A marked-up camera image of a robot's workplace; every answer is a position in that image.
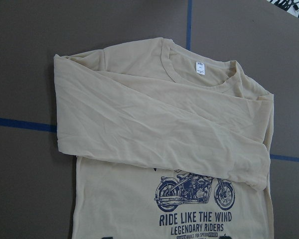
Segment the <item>blue line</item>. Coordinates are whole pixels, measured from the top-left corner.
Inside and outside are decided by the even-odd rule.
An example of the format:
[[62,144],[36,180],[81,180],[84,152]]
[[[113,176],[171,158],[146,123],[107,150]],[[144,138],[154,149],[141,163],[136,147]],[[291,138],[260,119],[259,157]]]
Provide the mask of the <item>blue line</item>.
[[34,122],[14,120],[14,119],[0,118],[0,126],[7,126],[13,128],[26,128],[26,129],[56,133],[56,125],[50,125],[45,123],[34,123]]
[[191,10],[192,10],[192,0],[188,0],[187,5],[187,33],[186,33],[186,49],[190,51],[191,42]]
[[299,162],[299,158],[297,158],[297,157],[289,157],[289,156],[282,156],[282,155],[276,155],[276,154],[270,154],[270,159]]

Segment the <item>crew neckline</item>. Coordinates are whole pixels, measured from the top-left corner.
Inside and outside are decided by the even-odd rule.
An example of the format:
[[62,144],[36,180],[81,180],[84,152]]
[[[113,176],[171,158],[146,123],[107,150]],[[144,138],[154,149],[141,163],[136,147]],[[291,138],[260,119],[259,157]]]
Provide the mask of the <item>crew neckline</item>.
[[[204,86],[200,85],[194,82],[191,82],[182,76],[180,76],[174,69],[172,61],[169,59],[170,50],[173,50],[179,54],[181,54],[184,57],[187,57],[194,61],[202,62],[206,65],[214,66],[221,69],[231,69],[235,68],[235,74],[228,79],[226,79],[222,84],[215,85],[215,86]],[[198,55],[194,52],[191,52],[176,43],[172,39],[162,38],[161,43],[161,62],[163,64],[163,67],[166,71],[166,73],[169,75],[169,77],[176,83],[196,86],[204,89],[209,90],[215,90],[218,92],[225,92],[228,88],[233,87],[237,82],[241,81],[241,66],[236,60],[222,62],[222,61],[216,61],[212,60],[210,58]]]

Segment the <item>white clothing tag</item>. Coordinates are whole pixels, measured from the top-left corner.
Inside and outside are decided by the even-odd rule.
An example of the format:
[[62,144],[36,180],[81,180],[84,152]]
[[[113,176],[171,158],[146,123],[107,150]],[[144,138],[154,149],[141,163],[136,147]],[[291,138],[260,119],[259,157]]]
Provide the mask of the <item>white clothing tag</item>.
[[201,75],[205,75],[205,64],[196,61],[196,72]]

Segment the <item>motorcycle wheel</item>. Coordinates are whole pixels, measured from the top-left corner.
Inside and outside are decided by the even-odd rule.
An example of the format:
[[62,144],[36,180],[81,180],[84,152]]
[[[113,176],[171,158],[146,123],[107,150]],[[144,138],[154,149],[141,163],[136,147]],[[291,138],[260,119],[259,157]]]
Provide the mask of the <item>motorcycle wheel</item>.
[[176,183],[174,181],[165,181],[163,183],[160,183],[157,190],[155,197],[158,198],[156,201],[159,209],[161,209],[164,212],[172,212],[174,211],[178,205],[170,205],[170,206],[163,206],[159,204],[159,198],[160,197],[168,197],[168,196],[177,196],[179,195],[179,188],[174,188],[173,190],[170,190],[172,187],[174,187]]
[[214,198],[217,205],[222,210],[229,210],[235,203],[235,190],[231,182],[227,180],[222,180],[224,185],[224,190],[221,188],[220,184],[217,184],[215,188]]

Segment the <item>motorcycle print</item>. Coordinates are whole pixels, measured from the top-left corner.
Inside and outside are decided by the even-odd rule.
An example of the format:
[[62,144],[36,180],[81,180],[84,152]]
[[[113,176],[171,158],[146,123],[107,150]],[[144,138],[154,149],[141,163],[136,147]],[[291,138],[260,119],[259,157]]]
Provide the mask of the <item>motorcycle print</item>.
[[[172,212],[181,204],[208,203],[213,177],[184,173],[177,178],[161,177],[154,200],[162,211]],[[229,210],[235,203],[234,187],[229,180],[217,181],[214,200],[222,210]]]

